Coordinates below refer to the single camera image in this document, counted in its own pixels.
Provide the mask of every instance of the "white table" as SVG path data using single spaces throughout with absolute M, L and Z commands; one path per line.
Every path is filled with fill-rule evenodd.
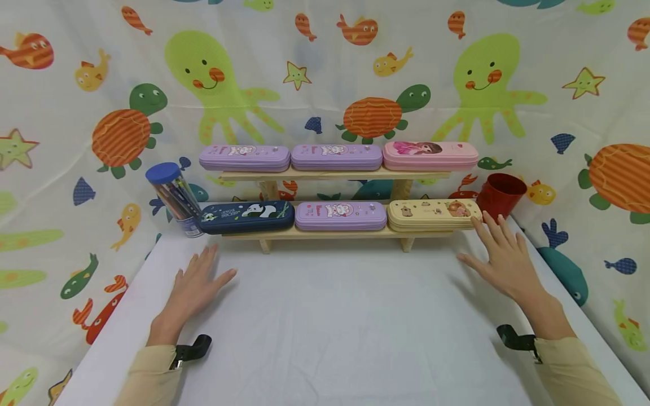
M 519 229 L 513 221 L 510 224 Z M 220 242 L 219 271 L 239 274 L 181 336 L 213 338 L 185 365 L 180 405 L 550 405 L 525 352 L 495 327 L 531 332 L 521 311 L 455 258 L 486 253 L 474 232 L 417 240 L 277 242 L 165 234 L 58 406 L 112 405 L 178 268 Z M 532 246 L 541 281 L 564 305 L 624 405 L 650 405 L 638 385 Z

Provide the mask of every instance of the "blue lid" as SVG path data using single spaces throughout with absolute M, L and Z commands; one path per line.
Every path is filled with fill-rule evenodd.
M 151 184 L 169 183 L 181 176 L 181 168 L 175 162 L 163 162 L 150 167 L 144 175 Z

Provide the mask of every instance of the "black clip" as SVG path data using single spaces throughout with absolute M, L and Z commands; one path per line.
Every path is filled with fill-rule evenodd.
M 515 329 L 510 324 L 502 324 L 497 327 L 497 333 L 503 341 L 503 345 L 507 348 L 514 349 L 516 351 L 532 351 L 535 355 L 535 359 L 538 363 L 542 363 L 540 356 L 537 354 L 537 348 L 535 348 L 535 335 L 518 335 Z
M 170 369 L 175 370 L 180 368 L 183 362 L 203 358 L 210 348 L 210 344 L 212 344 L 212 338 L 209 335 L 200 334 L 191 346 L 176 346 L 176 358 L 174 358 Z

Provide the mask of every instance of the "wooden shelf leg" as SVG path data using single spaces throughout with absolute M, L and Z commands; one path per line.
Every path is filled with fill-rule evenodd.
M 409 253 L 413 247 L 415 238 L 400 238 L 400 243 L 402 244 L 402 251 Z
M 262 253 L 270 254 L 271 253 L 271 241 L 272 240 L 260 240 L 259 245 L 262 247 Z
M 264 200 L 280 200 L 280 192 L 278 192 L 278 183 L 276 181 L 263 181 L 260 186 Z
M 395 179 L 391 190 L 391 200 L 408 200 L 411 195 L 413 179 Z

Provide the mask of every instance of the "fabric backdrop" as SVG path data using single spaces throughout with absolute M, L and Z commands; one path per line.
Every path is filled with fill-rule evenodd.
M 1 406 L 56 399 L 169 227 L 147 168 L 178 162 L 202 201 L 252 200 L 255 184 L 198 165 L 205 144 L 389 137 L 480 151 L 471 173 L 418 180 L 412 198 L 473 197 L 490 173 L 521 176 L 518 222 L 650 390 L 646 2 L 1 8 Z M 381 199 L 390 188 L 286 179 L 281 195 Z

